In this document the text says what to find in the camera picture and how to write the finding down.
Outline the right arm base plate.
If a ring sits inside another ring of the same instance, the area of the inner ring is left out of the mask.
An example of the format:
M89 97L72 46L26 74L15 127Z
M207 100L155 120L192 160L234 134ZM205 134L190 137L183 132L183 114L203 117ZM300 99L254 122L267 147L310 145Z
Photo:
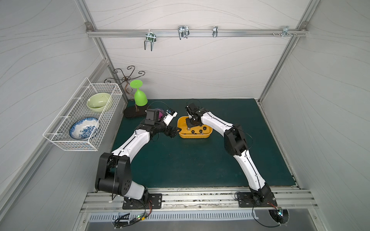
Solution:
M238 202L239 208L269 208L278 207L275 195L270 192L264 198L258 197L257 194L252 192L234 193L234 198Z

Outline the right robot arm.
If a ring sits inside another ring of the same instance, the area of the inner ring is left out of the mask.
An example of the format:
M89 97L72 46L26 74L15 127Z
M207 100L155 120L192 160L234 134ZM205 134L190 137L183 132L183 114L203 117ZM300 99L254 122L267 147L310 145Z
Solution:
M241 126L228 123L206 109L191 109L190 106L187 106L186 110L191 125L209 126L223 136L226 152L236 159L247 178L251 200L258 206L267 204L272 191L251 158L246 136Z

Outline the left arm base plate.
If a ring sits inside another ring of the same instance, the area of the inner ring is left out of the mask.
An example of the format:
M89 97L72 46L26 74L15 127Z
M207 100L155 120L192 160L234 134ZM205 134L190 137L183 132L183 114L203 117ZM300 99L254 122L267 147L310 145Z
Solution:
M123 210L137 210L137 209L161 209L162 194L161 193L147 193L144 194L140 200L124 197Z

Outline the yellow plastic storage box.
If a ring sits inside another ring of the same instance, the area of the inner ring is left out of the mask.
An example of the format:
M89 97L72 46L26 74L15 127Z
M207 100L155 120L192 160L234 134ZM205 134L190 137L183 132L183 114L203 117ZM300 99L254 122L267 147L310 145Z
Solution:
M177 121L177 127L181 128L182 131L179 132L179 136L183 139L206 139L209 138L213 132L213 129L209 126L202 125L193 128L188 128L186 125L187 116L182 116Z

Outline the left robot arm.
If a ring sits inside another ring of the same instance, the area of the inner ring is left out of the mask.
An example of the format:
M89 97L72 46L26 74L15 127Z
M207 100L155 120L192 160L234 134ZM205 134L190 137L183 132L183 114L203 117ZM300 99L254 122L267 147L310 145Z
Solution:
M173 138L181 130L179 127L172 127L164 122L156 122L154 125L139 124L122 146L111 153L103 153L100 156L95 189L146 204L149 198L148 189L133 181L131 162L154 135L163 133Z

